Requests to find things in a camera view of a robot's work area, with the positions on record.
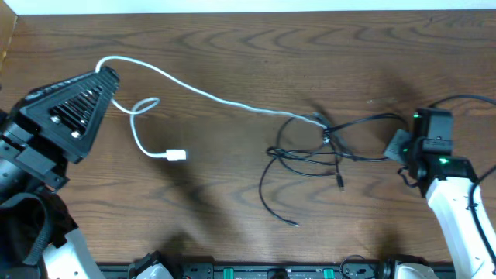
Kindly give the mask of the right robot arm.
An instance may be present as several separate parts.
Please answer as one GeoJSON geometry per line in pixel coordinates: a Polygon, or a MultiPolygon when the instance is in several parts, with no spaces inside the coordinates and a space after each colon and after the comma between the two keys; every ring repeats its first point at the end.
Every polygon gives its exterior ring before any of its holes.
{"type": "Polygon", "coordinates": [[[413,129],[399,129],[384,151],[399,162],[434,212],[458,278],[495,276],[495,231],[481,199],[481,178],[471,162],[453,155],[453,114],[419,108],[413,129]]]}

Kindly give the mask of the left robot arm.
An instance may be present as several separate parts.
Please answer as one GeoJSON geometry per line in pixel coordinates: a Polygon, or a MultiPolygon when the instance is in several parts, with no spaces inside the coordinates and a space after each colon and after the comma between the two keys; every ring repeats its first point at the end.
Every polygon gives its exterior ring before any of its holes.
{"type": "Polygon", "coordinates": [[[57,195],[95,141],[119,88],[103,67],[34,88],[1,113],[1,276],[46,278],[43,251],[78,226],[57,195]]]}

